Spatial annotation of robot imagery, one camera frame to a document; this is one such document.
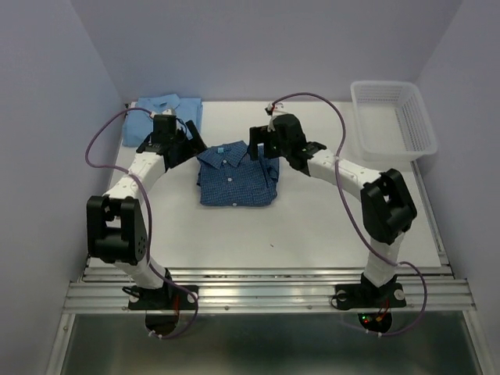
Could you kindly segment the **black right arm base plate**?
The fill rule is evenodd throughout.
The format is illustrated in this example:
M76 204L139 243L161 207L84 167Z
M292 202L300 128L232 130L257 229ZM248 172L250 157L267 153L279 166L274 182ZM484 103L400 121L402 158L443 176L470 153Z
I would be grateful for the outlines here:
M338 284L330 304L341 311L350 309L379 309L380 307L404 308L405 293L400 283L389 283L382 287L371 284Z

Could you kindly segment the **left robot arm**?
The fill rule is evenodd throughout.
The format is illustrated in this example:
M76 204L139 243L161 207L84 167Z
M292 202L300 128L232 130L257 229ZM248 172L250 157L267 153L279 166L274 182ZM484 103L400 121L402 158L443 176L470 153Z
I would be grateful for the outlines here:
M169 170L207 147L195 123L174 111L150 112L152 132L137 147L128 167L114 166L121 178L103 195L87 201L87 251L112 264L134 282L125 287L132 306L167 307L183 289L151 254L152 204L148 193Z

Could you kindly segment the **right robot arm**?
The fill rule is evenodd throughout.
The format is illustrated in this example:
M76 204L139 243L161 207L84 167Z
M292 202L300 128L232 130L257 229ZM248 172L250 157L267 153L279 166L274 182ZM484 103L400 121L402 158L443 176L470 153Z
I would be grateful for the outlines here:
M362 224L370 236L359 295L369 305L384 300L395 281L402 239L417 215L402 174L393 168L379 171L360 166L335 155L326 145L307 141L299 119L289 113L249 129L251 159L258 158L260 149L267 159L282 157L292 169L334 185L345 209L345 193L359 200Z

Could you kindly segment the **blue plaid long sleeve shirt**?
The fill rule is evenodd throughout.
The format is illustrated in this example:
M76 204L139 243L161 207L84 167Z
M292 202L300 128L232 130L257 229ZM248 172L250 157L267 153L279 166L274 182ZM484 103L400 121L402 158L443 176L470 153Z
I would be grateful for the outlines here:
M208 207L265 207L277 198L278 159L258 147L256 160L243 141L212 146L197 156L200 203Z

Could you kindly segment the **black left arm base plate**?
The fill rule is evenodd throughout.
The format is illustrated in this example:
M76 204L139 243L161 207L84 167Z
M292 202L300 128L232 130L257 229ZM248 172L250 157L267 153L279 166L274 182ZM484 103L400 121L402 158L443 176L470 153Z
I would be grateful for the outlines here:
M164 284L159 289L145 289L142 287L122 287L128 296L128 309L132 311L168 310L168 311L195 311L194 296L198 296L197 285L187 285L186 291Z

